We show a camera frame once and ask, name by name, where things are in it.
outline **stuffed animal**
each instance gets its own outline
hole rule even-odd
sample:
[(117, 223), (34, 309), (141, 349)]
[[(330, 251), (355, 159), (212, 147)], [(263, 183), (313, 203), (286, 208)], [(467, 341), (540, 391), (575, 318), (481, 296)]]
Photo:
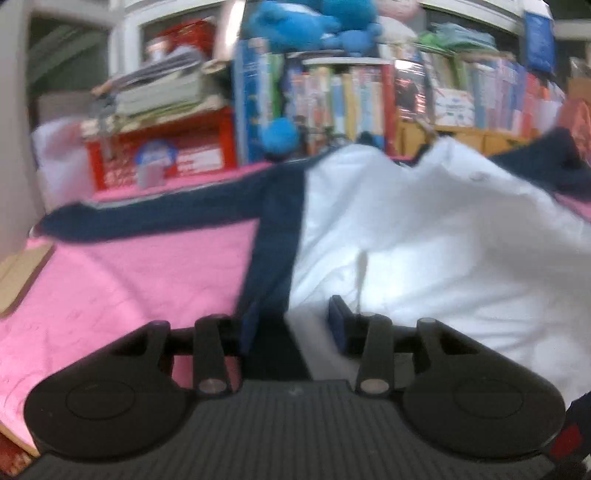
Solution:
[(274, 0), (262, 2), (246, 24), (248, 36), (266, 38), (273, 53), (323, 50), (326, 40), (338, 31), (335, 17)]
[(382, 27), (370, 23), (365, 30), (346, 30), (325, 41), (327, 48), (340, 48), (351, 57), (365, 57), (375, 46), (375, 39), (382, 33)]
[(378, 21), (382, 25), (382, 34), (378, 39), (380, 43), (408, 43), (417, 39), (414, 30), (400, 20), (390, 17), (378, 17)]
[(372, 52), (381, 33), (374, 0), (323, 0), (321, 12), (335, 17), (343, 28), (336, 38), (326, 40), (327, 48), (342, 48), (354, 57)]
[(281, 161), (298, 150), (300, 134), (291, 120), (276, 118), (261, 129), (261, 143), (267, 160)]
[(375, 22), (374, 0), (323, 0), (321, 12), (335, 17), (345, 30), (365, 30)]
[(375, 0), (378, 14), (406, 22), (417, 14), (418, 0)]

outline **book spine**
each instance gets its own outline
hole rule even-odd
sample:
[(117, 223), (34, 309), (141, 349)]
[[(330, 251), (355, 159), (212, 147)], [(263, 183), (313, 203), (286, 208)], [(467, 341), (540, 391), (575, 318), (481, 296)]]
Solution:
[(394, 90), (394, 64), (382, 67), (384, 86), (384, 145), (386, 155), (396, 155), (396, 103)]
[(244, 63), (244, 95), (245, 95), (245, 124), (247, 163), (254, 163), (263, 158), (259, 127), (259, 58), (256, 49), (250, 43), (245, 43), (243, 50)]
[(374, 103), (372, 101), (372, 71), (369, 67), (362, 70), (361, 108), (363, 132), (371, 133), (374, 128)]
[(384, 86), (379, 68), (371, 70), (372, 128), (375, 144), (384, 150)]
[(474, 119), (476, 128), (485, 129), (485, 108), (482, 104), (479, 70), (476, 65), (470, 65), (469, 70), (472, 78), (472, 95), (474, 96)]
[(528, 73), (523, 108), (521, 135), (529, 138), (534, 128), (534, 118), (537, 113), (537, 102), (540, 97), (540, 81), (535, 75)]
[(285, 62), (287, 64), (283, 84), (285, 116), (294, 120), (297, 116), (296, 97), (298, 88), (301, 88), (302, 67), (299, 59), (287, 59)]
[(464, 72), (464, 77), (466, 79), (466, 88), (465, 88), (465, 90), (468, 93), (472, 93), (472, 90), (473, 90), (473, 88), (472, 88), (472, 75), (470, 74), (469, 65), (465, 61), (463, 61), (463, 60), (461, 60), (461, 63), (462, 63), (462, 70)]
[(281, 53), (269, 53), (271, 118), (279, 118), (283, 110), (283, 95), (281, 91), (281, 77), (283, 76), (284, 59)]
[(505, 129), (505, 112), (506, 112), (506, 100), (508, 95), (508, 66), (505, 60), (498, 61), (497, 67), (497, 88), (500, 95), (496, 98), (496, 129)]
[(480, 80), (480, 101), (485, 112), (485, 128), (494, 129), (496, 108), (496, 71), (486, 64), (478, 64), (478, 78)]
[(271, 63), (269, 61), (268, 44), (264, 38), (252, 38), (258, 62), (258, 110), (259, 123), (267, 126), (273, 119), (273, 103), (271, 93)]
[(315, 155), (316, 153), (316, 128), (319, 127), (316, 118), (316, 75), (310, 72), (305, 76), (306, 82), (306, 101), (307, 101), (307, 127), (308, 127), (308, 155)]
[(467, 89), (466, 72), (464, 70), (464, 63), (458, 57), (450, 59), (450, 62), (454, 66), (454, 72), (456, 73), (456, 88), (458, 90)]
[(333, 126), (332, 109), (330, 107), (330, 78), (332, 77), (332, 69), (329, 67), (320, 67), (317, 70), (319, 87), (320, 105), (322, 108), (322, 126), (324, 132)]
[(345, 92), (347, 137), (354, 142), (357, 139), (357, 119), (355, 113), (355, 96), (353, 95), (353, 79), (350, 73), (343, 74), (343, 91)]
[(296, 75), (293, 80), (294, 90), (295, 90), (295, 118), (299, 121), (307, 117), (308, 114), (308, 105), (306, 102), (306, 77), (308, 77), (308, 73), (302, 73), (300, 75)]
[(425, 65), (425, 71), (429, 77), (431, 88), (441, 88), (441, 82), (437, 78), (437, 72), (435, 70), (435, 66), (433, 65), (433, 58), (431, 54), (427, 53), (426, 51), (422, 51), (421, 58), (423, 59), (423, 64)]
[(353, 82), (353, 98), (355, 102), (355, 140), (363, 131), (363, 98), (361, 86), (363, 83), (363, 67), (351, 68), (351, 79)]
[(515, 104), (517, 103), (517, 82), (518, 72), (517, 65), (513, 62), (509, 63), (509, 102), (507, 107), (505, 128), (509, 131), (513, 131), (513, 112), (515, 110)]
[(442, 84), (444, 88), (455, 88), (455, 81), (453, 79), (452, 68), (449, 63), (449, 59), (444, 57), (443, 55), (433, 54), (433, 58), (435, 59), (435, 68), (439, 74), (439, 77), (442, 79)]
[(514, 135), (521, 134), (521, 125), (523, 122), (523, 104), (525, 99), (525, 87), (527, 83), (527, 71), (523, 65), (517, 64), (517, 86), (515, 87), (515, 102), (513, 109), (513, 119), (511, 132)]
[(233, 60), (232, 84), (234, 86), (234, 117), (236, 123), (236, 152), (238, 164), (245, 165), (248, 159), (246, 144), (246, 99), (245, 99), (245, 70), (244, 49), (246, 40), (239, 40), (236, 45), (236, 53)]
[(343, 92), (343, 78), (333, 75), (330, 79), (331, 106), (335, 124), (335, 135), (346, 135), (345, 94)]

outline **metal screw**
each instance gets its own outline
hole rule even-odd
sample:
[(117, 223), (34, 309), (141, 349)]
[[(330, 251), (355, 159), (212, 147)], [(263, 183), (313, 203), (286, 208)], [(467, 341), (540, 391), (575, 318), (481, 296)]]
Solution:
[(381, 378), (368, 378), (361, 382), (360, 387), (367, 395), (381, 395), (388, 391), (390, 384)]
[(228, 386), (224, 380), (218, 378), (208, 378), (199, 382), (199, 391), (207, 395), (218, 395), (222, 393)]

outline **blue plush toy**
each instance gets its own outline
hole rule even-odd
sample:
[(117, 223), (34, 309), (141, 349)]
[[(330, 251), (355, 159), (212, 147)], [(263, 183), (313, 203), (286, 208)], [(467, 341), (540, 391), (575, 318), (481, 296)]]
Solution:
[(346, 30), (325, 41), (326, 48), (339, 48), (352, 57), (365, 57), (375, 46), (375, 39), (382, 34), (382, 26), (371, 23), (365, 30)]
[(289, 157), (300, 146), (300, 134), (287, 118), (273, 120), (261, 131), (261, 142), (267, 160), (281, 161)]
[(321, 12), (339, 20), (343, 31), (365, 30), (378, 16), (373, 0), (323, 0)]
[(340, 31), (340, 24), (305, 5), (267, 0), (251, 15), (246, 31), (251, 38), (266, 38), (272, 52), (284, 53), (322, 50), (330, 34)]

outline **navy blue fabric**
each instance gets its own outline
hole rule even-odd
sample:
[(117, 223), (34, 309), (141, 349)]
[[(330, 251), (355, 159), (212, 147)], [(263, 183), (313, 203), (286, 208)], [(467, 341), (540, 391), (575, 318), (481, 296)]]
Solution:
[(308, 380), (308, 369), (282, 319), (300, 240), (306, 170), (323, 157), (128, 205), (65, 206), (45, 216), (37, 230), (63, 241), (86, 243), (258, 218), (251, 264), (235, 313), (242, 319), (242, 372), (245, 378), (261, 380)]
[(581, 161), (566, 128), (554, 128), (528, 145), (491, 157), (491, 161), (548, 192), (591, 200), (591, 169)]
[(273, 168), (187, 192), (130, 205), (93, 208), (75, 203), (46, 215), (39, 233), (67, 242), (100, 242), (227, 225), (257, 218)]

